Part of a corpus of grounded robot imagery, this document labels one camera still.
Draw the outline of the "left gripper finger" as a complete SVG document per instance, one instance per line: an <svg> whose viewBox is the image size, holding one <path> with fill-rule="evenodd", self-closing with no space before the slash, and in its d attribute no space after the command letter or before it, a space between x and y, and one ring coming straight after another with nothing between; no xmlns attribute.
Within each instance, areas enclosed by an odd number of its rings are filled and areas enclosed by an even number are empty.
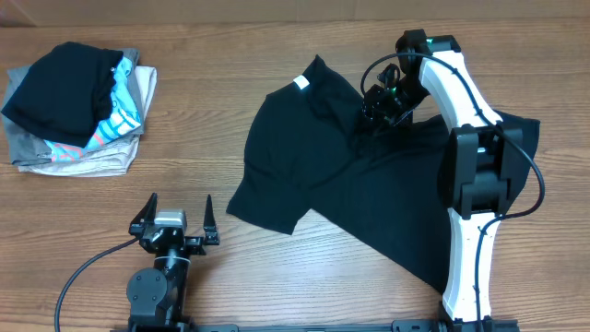
<svg viewBox="0 0 590 332"><path fill-rule="evenodd" d="M142 222L152 223L157 211L158 194L152 193L147 203L132 219L131 224L139 224Z"/></svg>
<svg viewBox="0 0 590 332"><path fill-rule="evenodd" d="M206 210L203 222L203 229L206 237L217 236L217 223L214 217L211 195L208 195L206 198Z"/></svg>

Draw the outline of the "black t-shirt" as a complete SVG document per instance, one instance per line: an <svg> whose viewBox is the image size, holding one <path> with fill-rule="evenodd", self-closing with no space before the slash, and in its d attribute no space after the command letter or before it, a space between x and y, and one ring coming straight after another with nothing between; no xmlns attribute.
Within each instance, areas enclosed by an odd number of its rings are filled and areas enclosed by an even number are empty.
<svg viewBox="0 0 590 332"><path fill-rule="evenodd" d="M441 116L362 128L361 95L321 58L268 94L250 128L244 175L228 212L290 234L315 210L443 291L451 231L437 195L448 139Z"/></svg>

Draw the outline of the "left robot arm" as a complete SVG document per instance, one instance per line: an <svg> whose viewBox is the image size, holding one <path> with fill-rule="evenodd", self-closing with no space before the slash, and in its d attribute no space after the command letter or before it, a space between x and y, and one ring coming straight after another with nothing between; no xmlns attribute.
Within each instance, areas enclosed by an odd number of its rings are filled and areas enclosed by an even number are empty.
<svg viewBox="0 0 590 332"><path fill-rule="evenodd" d="M186 234L182 209L157 209L152 194L129 225L129 234L149 254L153 266L137 271L128 281L130 331L196 331L193 319L183 313L188 273L193 255L204 255L209 245L220 244L212 199L206 200L202 236Z"/></svg>

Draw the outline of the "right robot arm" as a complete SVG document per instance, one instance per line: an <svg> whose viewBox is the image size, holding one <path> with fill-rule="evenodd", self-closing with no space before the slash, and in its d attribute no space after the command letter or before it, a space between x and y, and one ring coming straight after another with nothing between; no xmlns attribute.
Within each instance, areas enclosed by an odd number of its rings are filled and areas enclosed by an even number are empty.
<svg viewBox="0 0 590 332"><path fill-rule="evenodd" d="M522 129L503 128L466 70L451 35L407 30L395 44L398 64L362 92L363 115L379 125L407 122L432 96L449 131L437 189L451 222L450 268L442 308L451 331L491 331L490 266L500 219L518 195L526 168Z"/></svg>

